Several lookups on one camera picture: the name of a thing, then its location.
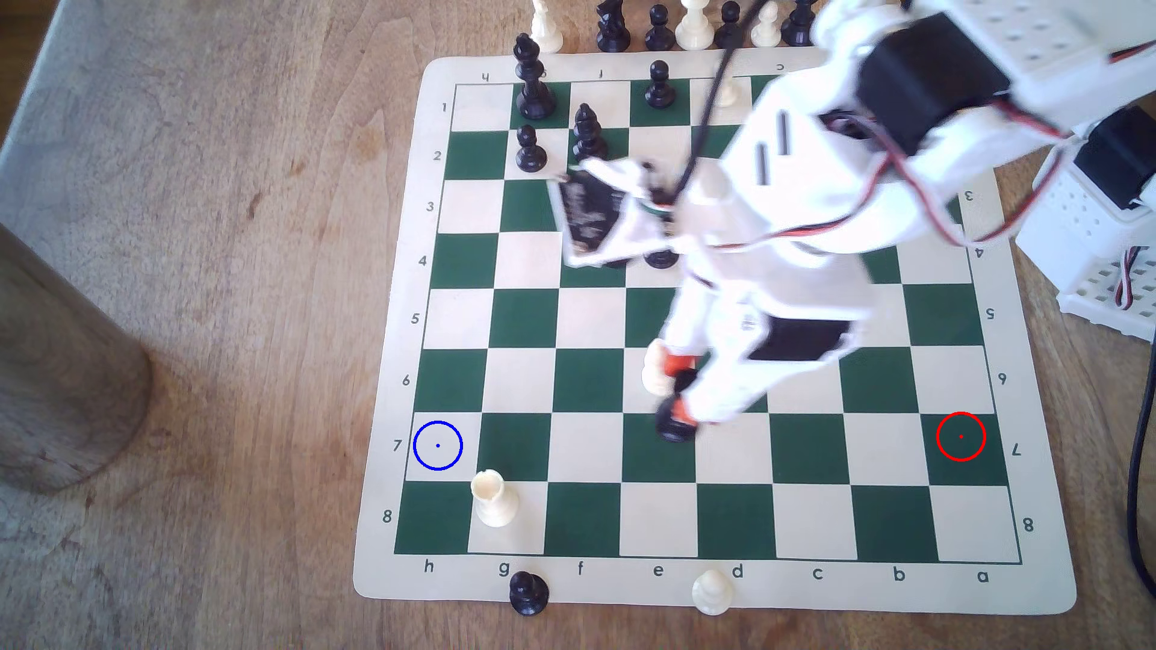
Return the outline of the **gripper finger with orange tip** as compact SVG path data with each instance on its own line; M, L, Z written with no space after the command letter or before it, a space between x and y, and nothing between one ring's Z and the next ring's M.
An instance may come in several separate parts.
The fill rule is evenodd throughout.
M695 369L694 381L673 396L673 423L726 422L765 394L768 361L750 360L743 350L716 348L691 353L673 348L673 375Z
M681 285L675 291L664 328L652 341L652 375L675 377L707 347L706 320L716 290L705 285Z

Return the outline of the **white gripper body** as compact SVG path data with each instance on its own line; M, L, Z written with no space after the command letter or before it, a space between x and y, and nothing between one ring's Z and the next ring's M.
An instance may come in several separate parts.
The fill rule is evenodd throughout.
M833 362L862 347L874 315L861 261L769 261L712 283L703 348L718 361Z

